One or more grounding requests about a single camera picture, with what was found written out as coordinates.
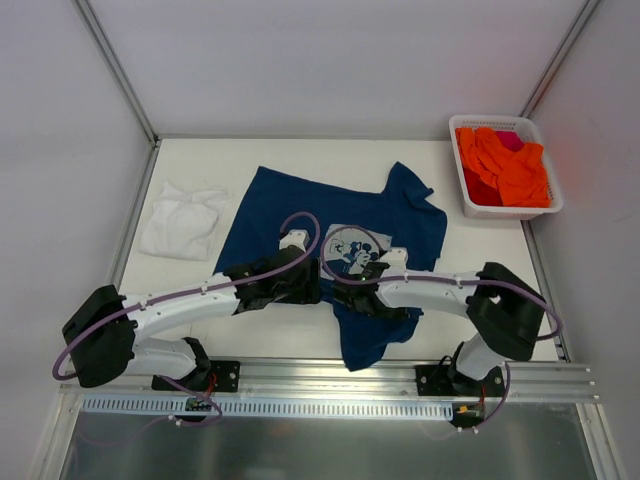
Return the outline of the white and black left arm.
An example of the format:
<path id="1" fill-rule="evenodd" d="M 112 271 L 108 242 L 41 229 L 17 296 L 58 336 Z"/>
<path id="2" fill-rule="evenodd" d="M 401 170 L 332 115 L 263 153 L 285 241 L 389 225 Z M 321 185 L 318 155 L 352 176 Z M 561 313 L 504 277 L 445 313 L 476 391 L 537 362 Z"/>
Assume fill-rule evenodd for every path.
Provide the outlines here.
<path id="1" fill-rule="evenodd" d="M 203 391 L 216 369 L 201 341 L 163 340 L 161 333 L 262 310 L 278 301 L 319 300 L 319 261 L 296 246 L 176 292 L 125 296 L 106 285 L 64 325 L 67 348 L 62 356 L 73 364 L 72 376 L 83 388 L 101 387 L 122 375 L 146 375 L 155 390 Z"/>

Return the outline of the blue printed t-shirt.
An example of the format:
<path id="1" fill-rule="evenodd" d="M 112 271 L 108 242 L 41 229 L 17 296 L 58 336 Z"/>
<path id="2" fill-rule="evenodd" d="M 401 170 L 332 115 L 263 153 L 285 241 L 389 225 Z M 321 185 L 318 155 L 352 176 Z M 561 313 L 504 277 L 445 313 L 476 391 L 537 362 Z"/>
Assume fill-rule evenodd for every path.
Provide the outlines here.
<path id="1" fill-rule="evenodd" d="M 447 230 L 446 213 L 428 202 L 433 189 L 401 163 L 384 189 L 367 193 L 258 168 L 235 215 L 214 270 L 269 257 L 283 222 L 300 211 L 321 228 L 315 257 L 340 276 L 358 275 L 383 251 L 401 247 L 413 270 L 434 269 Z"/>

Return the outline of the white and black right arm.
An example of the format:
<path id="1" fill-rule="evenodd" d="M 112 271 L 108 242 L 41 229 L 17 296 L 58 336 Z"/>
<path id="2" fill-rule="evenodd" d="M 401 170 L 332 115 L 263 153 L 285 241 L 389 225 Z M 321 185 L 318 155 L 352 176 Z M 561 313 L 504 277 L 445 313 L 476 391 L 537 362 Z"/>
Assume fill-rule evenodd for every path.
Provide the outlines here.
<path id="1" fill-rule="evenodd" d="M 478 396 L 482 383 L 505 360 L 529 361 L 545 315 L 542 298 L 495 262 L 479 272 L 438 275 L 378 261 L 360 274 L 336 277 L 333 290 L 347 308 L 376 318 L 400 320 L 419 309 L 470 321 L 476 333 L 435 374 L 438 386 L 458 396 Z"/>

